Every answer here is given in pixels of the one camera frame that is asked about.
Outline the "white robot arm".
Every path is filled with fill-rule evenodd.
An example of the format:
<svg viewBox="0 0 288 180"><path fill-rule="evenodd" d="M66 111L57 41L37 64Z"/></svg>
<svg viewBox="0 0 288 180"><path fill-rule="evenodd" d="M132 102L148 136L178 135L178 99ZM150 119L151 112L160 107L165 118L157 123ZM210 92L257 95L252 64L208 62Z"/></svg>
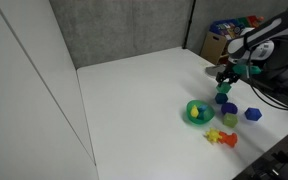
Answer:
<svg viewBox="0 0 288 180"><path fill-rule="evenodd" d="M233 39L228 44L228 64L216 76L218 84L221 85L225 80L229 84L237 82L239 75L233 71L235 65L246 64L251 60L266 60L273 53L273 39L285 35L288 35L288 10Z"/></svg>

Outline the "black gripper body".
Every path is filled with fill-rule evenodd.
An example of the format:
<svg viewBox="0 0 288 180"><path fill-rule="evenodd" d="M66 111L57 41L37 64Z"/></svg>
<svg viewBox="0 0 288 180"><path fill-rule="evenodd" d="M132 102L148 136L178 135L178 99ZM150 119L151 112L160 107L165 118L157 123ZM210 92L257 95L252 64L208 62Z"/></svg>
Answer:
<svg viewBox="0 0 288 180"><path fill-rule="evenodd" d="M229 84L236 83L240 79L240 75L235 73L233 67L235 66L234 63L228 63L225 66L223 72L218 72L216 76L216 81L219 85L221 85L224 81Z"/></svg>

